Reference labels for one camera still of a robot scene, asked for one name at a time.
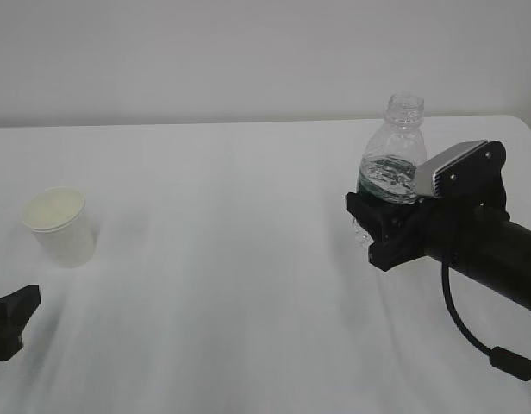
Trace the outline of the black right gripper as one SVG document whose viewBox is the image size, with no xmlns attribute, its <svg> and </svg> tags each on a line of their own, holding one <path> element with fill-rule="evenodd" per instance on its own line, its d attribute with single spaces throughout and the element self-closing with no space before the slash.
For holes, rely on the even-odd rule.
<svg viewBox="0 0 531 414">
<path fill-rule="evenodd" d="M 506 150 L 500 141 L 459 163 L 442 184 L 443 198 L 418 196 L 397 204 L 370 193 L 349 192 L 346 209 L 373 239 L 369 261 L 387 271 L 423 256 L 447 264 L 459 258 L 464 238 L 480 235 L 508 220 L 502 170 Z"/>
</svg>

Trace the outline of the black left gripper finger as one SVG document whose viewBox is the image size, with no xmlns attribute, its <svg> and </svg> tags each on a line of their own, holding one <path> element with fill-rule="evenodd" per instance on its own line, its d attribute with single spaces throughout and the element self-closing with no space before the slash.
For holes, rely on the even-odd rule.
<svg viewBox="0 0 531 414">
<path fill-rule="evenodd" d="M 0 298 L 0 361 L 10 360 L 23 348 L 23 331 L 40 304 L 38 285 L 26 285 Z"/>
</svg>

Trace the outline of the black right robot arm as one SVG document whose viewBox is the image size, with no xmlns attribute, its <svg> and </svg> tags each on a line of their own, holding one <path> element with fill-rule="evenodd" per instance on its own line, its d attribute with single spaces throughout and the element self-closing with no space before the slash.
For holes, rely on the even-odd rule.
<svg viewBox="0 0 531 414">
<path fill-rule="evenodd" d="M 372 238 L 382 271 L 427 256 L 531 311 L 531 230 L 506 211 L 500 141 L 458 143 L 418 166 L 412 204 L 349 192 L 347 211 Z"/>
</svg>

